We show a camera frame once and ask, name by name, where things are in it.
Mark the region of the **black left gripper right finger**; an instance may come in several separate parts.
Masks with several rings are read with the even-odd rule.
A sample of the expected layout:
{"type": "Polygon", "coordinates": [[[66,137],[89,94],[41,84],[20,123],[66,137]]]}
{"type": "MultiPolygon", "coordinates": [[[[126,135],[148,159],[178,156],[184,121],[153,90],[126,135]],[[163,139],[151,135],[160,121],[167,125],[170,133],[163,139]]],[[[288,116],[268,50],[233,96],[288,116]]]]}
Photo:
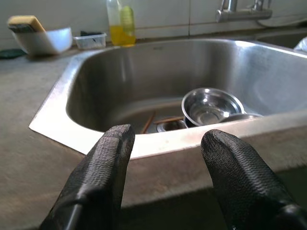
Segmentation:
{"type": "Polygon", "coordinates": [[[250,144],[213,129],[201,153],[229,230],[307,230],[307,210],[250,144]]]}

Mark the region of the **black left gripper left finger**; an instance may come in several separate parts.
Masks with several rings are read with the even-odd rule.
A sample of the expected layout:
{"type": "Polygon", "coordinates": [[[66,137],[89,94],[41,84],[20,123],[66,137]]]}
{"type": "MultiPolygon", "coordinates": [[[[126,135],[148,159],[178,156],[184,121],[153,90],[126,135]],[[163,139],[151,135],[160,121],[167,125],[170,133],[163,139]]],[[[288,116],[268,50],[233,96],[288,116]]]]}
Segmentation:
{"type": "Polygon", "coordinates": [[[106,131],[72,171],[39,230],[117,230],[134,141],[129,124],[106,131]]]}

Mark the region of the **wooden chopstick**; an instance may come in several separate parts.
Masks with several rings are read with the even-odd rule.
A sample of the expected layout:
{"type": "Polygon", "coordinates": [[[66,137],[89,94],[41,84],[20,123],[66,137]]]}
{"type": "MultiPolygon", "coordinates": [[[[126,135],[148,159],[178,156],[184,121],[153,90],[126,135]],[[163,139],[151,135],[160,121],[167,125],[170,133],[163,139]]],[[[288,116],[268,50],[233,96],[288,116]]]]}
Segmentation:
{"type": "Polygon", "coordinates": [[[166,118],[166,119],[154,121],[154,124],[161,124],[161,123],[166,123],[166,122],[173,122],[173,121],[178,121],[178,120],[183,120],[183,119],[184,119],[183,116],[171,117],[171,118],[166,118]]]}
{"type": "Polygon", "coordinates": [[[153,111],[153,113],[150,115],[150,117],[148,118],[148,120],[146,121],[142,131],[141,131],[141,134],[145,134],[148,127],[150,126],[150,124],[153,122],[153,119],[155,117],[155,114],[156,114],[156,111],[153,111]]]}

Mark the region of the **small shiny steel bowl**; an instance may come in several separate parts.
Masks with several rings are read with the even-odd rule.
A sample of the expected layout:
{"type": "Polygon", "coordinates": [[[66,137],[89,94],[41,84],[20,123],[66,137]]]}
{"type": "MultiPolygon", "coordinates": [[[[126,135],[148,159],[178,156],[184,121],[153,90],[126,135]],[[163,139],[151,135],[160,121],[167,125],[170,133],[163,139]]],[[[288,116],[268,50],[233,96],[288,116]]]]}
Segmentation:
{"type": "Polygon", "coordinates": [[[182,99],[181,109],[193,125],[217,124],[233,114],[244,114],[243,104],[232,94],[216,88],[198,88],[182,99]]]}

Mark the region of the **steel sink drain strainer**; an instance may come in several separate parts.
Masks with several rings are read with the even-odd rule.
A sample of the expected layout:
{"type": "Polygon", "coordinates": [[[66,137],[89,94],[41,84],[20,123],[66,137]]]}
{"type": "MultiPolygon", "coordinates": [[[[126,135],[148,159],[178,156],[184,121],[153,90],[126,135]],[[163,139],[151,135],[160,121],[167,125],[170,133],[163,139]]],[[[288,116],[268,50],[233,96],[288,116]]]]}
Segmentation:
{"type": "Polygon", "coordinates": [[[167,132],[187,128],[183,120],[159,123],[156,126],[157,132],[167,132]]]}

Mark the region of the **large stainless steel sink basin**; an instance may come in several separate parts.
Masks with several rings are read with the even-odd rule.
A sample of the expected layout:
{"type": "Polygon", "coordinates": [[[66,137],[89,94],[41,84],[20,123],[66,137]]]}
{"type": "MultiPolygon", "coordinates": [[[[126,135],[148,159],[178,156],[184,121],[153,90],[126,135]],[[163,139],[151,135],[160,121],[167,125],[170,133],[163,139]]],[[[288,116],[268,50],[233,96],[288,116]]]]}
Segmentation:
{"type": "Polygon", "coordinates": [[[248,137],[307,126],[307,55],[256,41],[185,39],[86,51],[74,57],[30,123],[30,129],[87,154],[110,127],[131,124],[132,158],[200,145],[211,129],[248,137]],[[235,96],[249,121],[157,132],[155,120],[182,116],[197,88],[235,96]]]}

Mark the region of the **small clear plastic container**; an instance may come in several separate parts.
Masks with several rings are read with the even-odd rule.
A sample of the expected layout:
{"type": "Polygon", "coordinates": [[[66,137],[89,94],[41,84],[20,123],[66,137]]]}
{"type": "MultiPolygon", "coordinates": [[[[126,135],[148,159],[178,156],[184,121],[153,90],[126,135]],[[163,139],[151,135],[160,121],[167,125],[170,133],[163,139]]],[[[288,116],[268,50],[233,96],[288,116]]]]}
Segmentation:
{"type": "Polygon", "coordinates": [[[73,39],[80,50],[103,49],[106,47],[106,33],[76,36],[73,39]]]}

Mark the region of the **white bowl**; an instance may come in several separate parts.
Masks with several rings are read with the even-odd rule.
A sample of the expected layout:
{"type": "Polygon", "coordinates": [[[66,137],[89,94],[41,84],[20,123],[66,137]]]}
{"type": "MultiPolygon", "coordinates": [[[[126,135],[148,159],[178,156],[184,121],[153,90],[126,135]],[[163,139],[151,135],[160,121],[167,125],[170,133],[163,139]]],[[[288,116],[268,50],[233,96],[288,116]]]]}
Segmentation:
{"type": "Polygon", "coordinates": [[[73,43],[71,28],[45,32],[14,33],[20,48],[31,56],[58,55],[69,50],[73,43]]]}

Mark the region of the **dish soap bottle yellow liquid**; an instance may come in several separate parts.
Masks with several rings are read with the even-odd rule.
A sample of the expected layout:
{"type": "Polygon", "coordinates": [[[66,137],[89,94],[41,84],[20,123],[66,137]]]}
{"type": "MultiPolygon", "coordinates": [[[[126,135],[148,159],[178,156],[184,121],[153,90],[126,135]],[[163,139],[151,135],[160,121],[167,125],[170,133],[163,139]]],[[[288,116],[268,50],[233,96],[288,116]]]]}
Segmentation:
{"type": "Polygon", "coordinates": [[[136,42],[134,12],[120,0],[106,0],[111,42],[114,46],[133,46],[136,42]]]}

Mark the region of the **small stainless steel sink basin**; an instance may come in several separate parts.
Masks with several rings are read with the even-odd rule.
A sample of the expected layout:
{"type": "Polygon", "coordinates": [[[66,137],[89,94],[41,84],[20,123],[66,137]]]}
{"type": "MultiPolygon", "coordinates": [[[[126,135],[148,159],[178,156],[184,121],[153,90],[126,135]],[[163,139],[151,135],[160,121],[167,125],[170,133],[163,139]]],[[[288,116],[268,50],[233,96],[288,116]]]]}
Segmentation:
{"type": "Polygon", "coordinates": [[[264,42],[275,46],[294,48],[306,36],[307,36],[307,29],[291,30],[291,31],[272,32],[268,34],[258,35],[256,37],[256,40],[259,42],[264,42]]]}

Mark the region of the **green scouring pad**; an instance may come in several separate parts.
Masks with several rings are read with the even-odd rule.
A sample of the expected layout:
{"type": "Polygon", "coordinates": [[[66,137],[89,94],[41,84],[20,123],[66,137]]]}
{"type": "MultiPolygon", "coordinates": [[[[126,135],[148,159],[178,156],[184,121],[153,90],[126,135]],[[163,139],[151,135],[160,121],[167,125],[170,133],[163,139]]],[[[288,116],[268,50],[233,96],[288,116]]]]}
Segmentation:
{"type": "Polygon", "coordinates": [[[24,56],[26,53],[21,49],[4,49],[0,50],[0,59],[14,59],[20,56],[24,56]]]}

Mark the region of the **clear plastic bag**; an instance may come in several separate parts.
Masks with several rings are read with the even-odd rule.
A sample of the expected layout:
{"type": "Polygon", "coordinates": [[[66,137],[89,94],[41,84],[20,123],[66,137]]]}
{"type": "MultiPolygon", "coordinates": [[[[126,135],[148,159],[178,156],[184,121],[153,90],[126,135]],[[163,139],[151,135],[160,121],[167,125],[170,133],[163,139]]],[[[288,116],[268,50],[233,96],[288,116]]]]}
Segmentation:
{"type": "Polygon", "coordinates": [[[301,52],[307,55],[307,36],[300,40],[293,50],[295,52],[301,52]]]}

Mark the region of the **yellow sponge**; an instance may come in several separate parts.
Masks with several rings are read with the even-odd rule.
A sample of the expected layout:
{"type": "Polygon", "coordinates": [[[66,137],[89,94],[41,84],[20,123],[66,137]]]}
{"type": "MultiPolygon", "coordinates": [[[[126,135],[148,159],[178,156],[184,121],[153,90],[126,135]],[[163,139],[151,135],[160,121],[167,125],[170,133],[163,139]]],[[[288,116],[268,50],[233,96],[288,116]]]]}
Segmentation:
{"type": "Polygon", "coordinates": [[[44,27],[34,15],[11,16],[7,26],[14,33],[36,33],[45,32],[44,27]]]}

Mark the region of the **steel faucet with spray head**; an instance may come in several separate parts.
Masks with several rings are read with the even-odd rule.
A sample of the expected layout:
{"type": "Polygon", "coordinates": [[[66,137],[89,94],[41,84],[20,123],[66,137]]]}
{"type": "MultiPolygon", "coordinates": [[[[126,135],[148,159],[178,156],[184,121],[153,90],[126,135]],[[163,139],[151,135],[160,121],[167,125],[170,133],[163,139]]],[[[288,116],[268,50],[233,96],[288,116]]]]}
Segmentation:
{"type": "Polygon", "coordinates": [[[217,23],[234,21],[256,21],[271,18],[272,9],[256,11],[250,6],[245,9],[237,9],[238,0],[222,0],[220,9],[216,10],[215,20],[217,23]]]}

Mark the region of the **grey gooseneck faucet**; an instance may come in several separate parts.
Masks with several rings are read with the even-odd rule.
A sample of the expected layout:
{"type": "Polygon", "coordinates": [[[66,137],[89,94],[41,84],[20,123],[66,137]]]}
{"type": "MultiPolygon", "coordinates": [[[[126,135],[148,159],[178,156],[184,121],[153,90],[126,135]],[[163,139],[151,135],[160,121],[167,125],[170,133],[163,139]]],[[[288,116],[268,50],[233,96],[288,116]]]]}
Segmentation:
{"type": "Polygon", "coordinates": [[[272,0],[254,0],[252,9],[256,11],[269,10],[271,8],[272,0]]]}

